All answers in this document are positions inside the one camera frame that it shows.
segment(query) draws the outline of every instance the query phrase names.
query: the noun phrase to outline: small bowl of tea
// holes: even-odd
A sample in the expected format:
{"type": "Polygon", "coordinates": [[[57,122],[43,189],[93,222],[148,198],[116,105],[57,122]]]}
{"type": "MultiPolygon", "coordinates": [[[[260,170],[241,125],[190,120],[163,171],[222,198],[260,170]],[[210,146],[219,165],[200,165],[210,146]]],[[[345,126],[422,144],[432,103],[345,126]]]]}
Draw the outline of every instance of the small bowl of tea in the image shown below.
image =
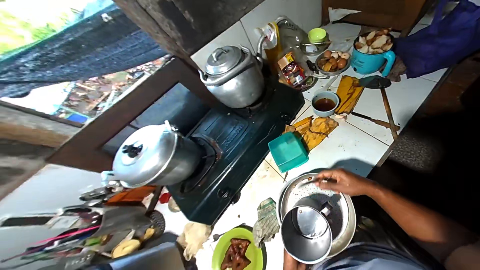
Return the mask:
{"type": "Polygon", "coordinates": [[[340,104],[340,98],[334,92],[320,92],[312,99],[313,111],[320,117],[328,117],[334,114],[340,104]]]}

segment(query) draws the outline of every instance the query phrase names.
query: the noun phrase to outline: green cup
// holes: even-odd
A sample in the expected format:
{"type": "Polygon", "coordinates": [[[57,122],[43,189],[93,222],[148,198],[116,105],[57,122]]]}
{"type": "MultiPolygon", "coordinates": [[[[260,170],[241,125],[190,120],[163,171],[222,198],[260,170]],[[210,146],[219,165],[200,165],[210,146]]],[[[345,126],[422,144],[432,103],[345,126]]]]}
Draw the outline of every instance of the green cup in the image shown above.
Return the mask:
{"type": "Polygon", "coordinates": [[[308,40],[310,41],[310,43],[325,41],[326,36],[327,31],[322,28],[314,28],[308,32],[308,40]]]}

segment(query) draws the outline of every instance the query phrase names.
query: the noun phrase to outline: human hand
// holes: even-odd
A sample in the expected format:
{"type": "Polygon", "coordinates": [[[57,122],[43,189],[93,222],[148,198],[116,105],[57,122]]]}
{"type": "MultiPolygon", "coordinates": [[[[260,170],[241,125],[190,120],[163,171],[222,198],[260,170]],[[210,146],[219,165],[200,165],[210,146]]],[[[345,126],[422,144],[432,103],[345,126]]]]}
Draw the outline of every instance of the human hand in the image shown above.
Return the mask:
{"type": "Polygon", "coordinates": [[[341,192],[350,196],[369,196],[376,188],[376,183],[372,180],[344,169],[321,171],[316,176],[315,184],[321,189],[341,192]]]}

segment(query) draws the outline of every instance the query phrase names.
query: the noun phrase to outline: wooden handle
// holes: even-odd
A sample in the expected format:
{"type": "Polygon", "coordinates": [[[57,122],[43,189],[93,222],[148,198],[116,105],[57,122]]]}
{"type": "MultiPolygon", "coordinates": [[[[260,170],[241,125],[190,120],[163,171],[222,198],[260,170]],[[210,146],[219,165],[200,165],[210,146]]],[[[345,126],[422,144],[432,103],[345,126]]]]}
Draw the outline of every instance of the wooden handle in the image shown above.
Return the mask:
{"type": "MultiPolygon", "coordinates": [[[[390,128],[390,123],[387,123],[385,121],[382,121],[382,120],[378,120],[378,119],[370,119],[370,121],[374,122],[375,124],[377,125],[380,125],[380,126],[384,126],[386,128],[390,128]]],[[[397,126],[397,125],[394,125],[393,127],[396,131],[399,131],[400,130],[400,127],[397,126]]]]}
{"type": "Polygon", "coordinates": [[[394,128],[395,122],[393,121],[392,109],[390,108],[390,104],[388,103],[387,93],[385,92],[385,88],[380,88],[380,91],[382,93],[382,98],[384,100],[384,106],[385,106],[385,111],[387,112],[388,121],[390,122],[389,128],[392,131],[393,139],[396,140],[398,138],[398,135],[396,134],[396,130],[394,128]]]}

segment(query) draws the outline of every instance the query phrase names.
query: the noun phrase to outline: green plastic plate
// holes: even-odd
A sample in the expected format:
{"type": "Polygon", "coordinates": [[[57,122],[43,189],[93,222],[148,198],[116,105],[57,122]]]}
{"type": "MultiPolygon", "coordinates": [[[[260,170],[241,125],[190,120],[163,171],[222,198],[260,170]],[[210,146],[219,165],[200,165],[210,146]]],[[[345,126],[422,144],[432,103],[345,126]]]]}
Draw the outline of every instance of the green plastic plate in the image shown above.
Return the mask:
{"type": "Polygon", "coordinates": [[[251,261],[251,264],[249,264],[245,270],[262,270],[264,266],[262,250],[257,248],[253,243],[252,232],[244,228],[233,228],[222,235],[222,237],[218,240],[213,252],[212,270],[220,270],[220,265],[222,264],[225,253],[230,246],[230,239],[232,238],[247,239],[251,242],[247,248],[247,252],[245,253],[245,257],[251,261]]]}

